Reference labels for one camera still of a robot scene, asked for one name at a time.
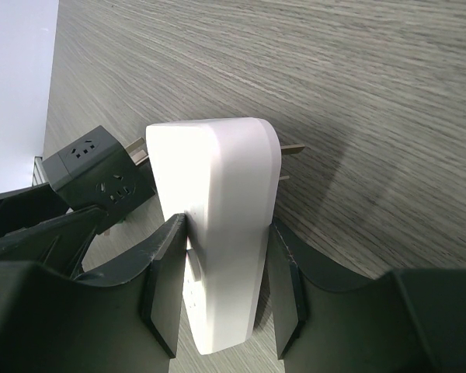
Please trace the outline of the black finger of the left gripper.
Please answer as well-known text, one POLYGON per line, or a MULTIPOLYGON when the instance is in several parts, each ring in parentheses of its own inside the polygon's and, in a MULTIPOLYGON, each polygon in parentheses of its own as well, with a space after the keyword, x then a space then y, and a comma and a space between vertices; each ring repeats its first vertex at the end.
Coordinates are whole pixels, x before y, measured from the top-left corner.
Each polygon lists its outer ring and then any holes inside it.
POLYGON ((75 278, 105 211, 87 207, 0 238, 0 261, 33 261, 75 278))

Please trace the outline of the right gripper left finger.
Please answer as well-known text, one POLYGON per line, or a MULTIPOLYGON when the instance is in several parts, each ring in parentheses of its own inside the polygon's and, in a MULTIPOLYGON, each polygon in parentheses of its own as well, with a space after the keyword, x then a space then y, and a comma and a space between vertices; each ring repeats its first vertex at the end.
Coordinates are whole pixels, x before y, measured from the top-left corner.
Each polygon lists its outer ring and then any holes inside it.
POLYGON ((0 262, 0 372, 166 372, 176 355, 186 216, 75 279, 0 262))

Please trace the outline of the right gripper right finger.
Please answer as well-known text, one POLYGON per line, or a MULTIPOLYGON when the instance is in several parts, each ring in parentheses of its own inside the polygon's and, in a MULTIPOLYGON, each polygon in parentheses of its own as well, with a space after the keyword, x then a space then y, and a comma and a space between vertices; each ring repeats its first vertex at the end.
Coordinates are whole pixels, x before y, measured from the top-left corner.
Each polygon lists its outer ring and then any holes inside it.
POLYGON ((466 270, 377 279, 270 226, 276 352, 288 372, 466 372, 466 270))

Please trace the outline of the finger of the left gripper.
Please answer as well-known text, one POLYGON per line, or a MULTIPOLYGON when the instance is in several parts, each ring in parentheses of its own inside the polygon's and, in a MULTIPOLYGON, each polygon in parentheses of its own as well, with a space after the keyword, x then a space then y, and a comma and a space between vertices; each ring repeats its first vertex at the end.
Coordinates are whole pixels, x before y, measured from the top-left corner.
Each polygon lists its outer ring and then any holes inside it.
POLYGON ((56 218, 68 205, 49 183, 0 193, 0 237, 56 218))

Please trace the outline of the black plug cube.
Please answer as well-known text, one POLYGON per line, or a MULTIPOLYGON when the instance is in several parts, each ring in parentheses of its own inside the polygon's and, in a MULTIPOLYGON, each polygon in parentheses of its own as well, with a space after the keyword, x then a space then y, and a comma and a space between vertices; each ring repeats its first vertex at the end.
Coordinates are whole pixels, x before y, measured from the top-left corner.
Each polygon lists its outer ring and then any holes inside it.
POLYGON ((155 195, 149 161, 134 163, 124 146, 98 126, 42 162, 51 188, 74 211, 106 211, 100 235, 155 195))

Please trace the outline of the white triangular socket adapter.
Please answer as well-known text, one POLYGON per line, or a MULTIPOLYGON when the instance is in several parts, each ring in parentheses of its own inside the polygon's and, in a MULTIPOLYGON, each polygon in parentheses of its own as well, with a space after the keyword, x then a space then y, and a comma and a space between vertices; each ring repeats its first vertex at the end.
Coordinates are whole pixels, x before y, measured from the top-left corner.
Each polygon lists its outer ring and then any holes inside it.
POLYGON ((187 223, 183 300, 202 355, 244 343, 256 318, 282 157, 256 117, 149 125, 148 157, 164 218, 187 223))

